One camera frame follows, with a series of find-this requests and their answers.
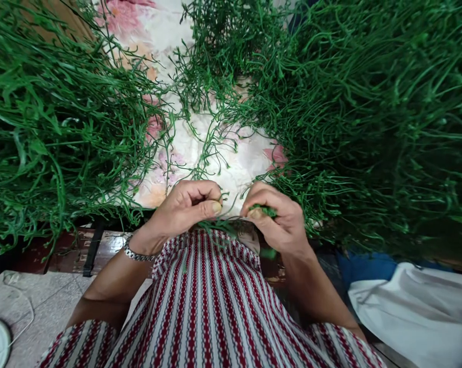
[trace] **white plastic bag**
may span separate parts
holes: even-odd
[[[390,281],[357,281],[361,322],[419,368],[462,368],[462,275],[400,263]]]

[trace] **fingernail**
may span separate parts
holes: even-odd
[[[248,217],[251,217],[252,219],[259,220],[263,217],[263,212],[262,209],[256,208],[248,212]]]
[[[221,210],[222,210],[222,206],[219,202],[214,202],[212,204],[212,210],[214,211],[214,214],[219,214],[221,213]]]

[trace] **hand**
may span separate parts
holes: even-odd
[[[134,234],[129,247],[139,254],[158,254],[163,244],[222,210],[221,189],[211,180],[181,180],[151,219]]]
[[[273,208],[274,219],[263,213],[261,208],[249,210],[254,204]],[[263,233],[268,245],[282,254],[302,255],[312,251],[304,229],[301,206],[274,187],[261,181],[253,184],[241,209],[241,216],[247,217]]]

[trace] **blue fabric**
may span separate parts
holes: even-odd
[[[347,258],[337,252],[338,268],[340,269],[345,290],[348,290],[350,284],[356,281],[391,280],[393,273],[395,273],[397,263],[385,253],[359,255],[349,251],[348,255],[349,257]],[[419,266],[452,272],[449,267],[429,261],[422,261]]]

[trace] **white cable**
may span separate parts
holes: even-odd
[[[23,295],[25,297],[25,299],[27,300],[28,302],[28,305],[30,307],[30,312],[32,313],[32,319],[30,320],[30,322],[28,322],[28,324],[20,331],[20,333],[18,333],[18,335],[9,343],[9,345],[7,347],[5,347],[3,350],[0,351],[0,354],[5,351],[6,349],[8,349],[10,346],[12,346],[15,341],[18,340],[18,338],[21,336],[21,334],[28,328],[30,327],[30,325],[32,324],[33,320],[35,319],[35,311],[33,310],[33,304],[32,302],[30,301],[30,299],[28,298],[28,296],[24,293],[23,290],[21,290],[20,288],[17,288],[16,286],[13,286],[13,285],[10,285],[10,284],[7,284],[5,282],[5,275],[6,273],[3,273],[3,285],[5,286],[8,286],[9,288],[12,288],[16,291],[18,291],[21,295]]]

